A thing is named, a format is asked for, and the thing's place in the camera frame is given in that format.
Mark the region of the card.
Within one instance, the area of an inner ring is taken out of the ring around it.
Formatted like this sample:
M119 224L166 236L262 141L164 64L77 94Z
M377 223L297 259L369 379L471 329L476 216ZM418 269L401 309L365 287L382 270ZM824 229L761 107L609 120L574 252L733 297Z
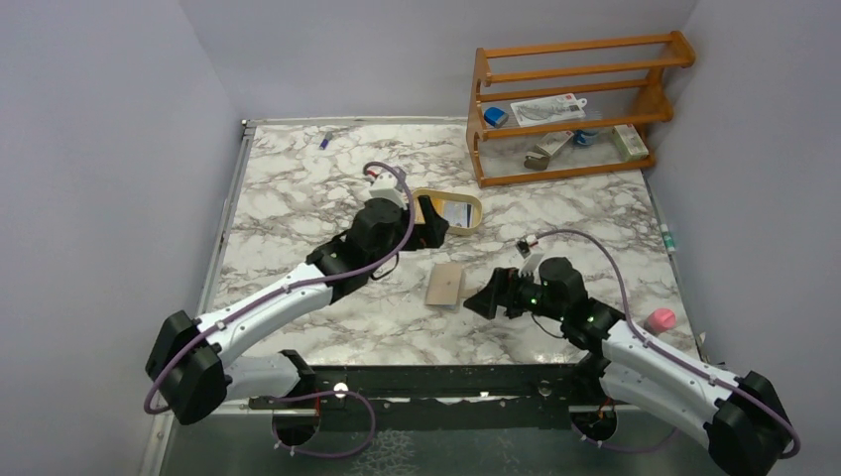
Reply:
M473 206L469 202L447 200L443 205L442 216L451 227L470 228L472 211Z

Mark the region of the beige card holder wallet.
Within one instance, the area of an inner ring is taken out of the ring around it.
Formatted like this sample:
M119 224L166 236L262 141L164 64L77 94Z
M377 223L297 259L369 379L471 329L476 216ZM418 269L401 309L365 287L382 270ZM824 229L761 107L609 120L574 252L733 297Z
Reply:
M463 266L457 263L435 264L429 274L424 298L427 307L458 311L464 282Z

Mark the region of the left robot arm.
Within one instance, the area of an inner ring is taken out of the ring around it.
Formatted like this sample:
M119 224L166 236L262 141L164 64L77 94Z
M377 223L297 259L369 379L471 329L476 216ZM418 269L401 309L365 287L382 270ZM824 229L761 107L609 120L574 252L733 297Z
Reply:
M288 395L301 379L291 357L253 359L244 352L364 287L400 253L440 247L448 222L429 196L419 196L418 204L422 223L390 199L371 198L347 230L313 249L274 284L196 318L183 310L166 317L145 365L151 396L165 402L161 410L189 425L229 400Z

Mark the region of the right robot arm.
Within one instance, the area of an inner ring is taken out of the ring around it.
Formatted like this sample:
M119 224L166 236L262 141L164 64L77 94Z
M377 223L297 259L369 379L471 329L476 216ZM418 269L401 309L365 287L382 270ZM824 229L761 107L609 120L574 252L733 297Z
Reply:
M767 378L687 358L590 297L565 258L545 260L530 274L497 268L464 305L488 319L501 309L508 317L528 312L558 321L561 337L587 353L577 366L585 382L671 424L729 475L766 475L795 448L790 421Z

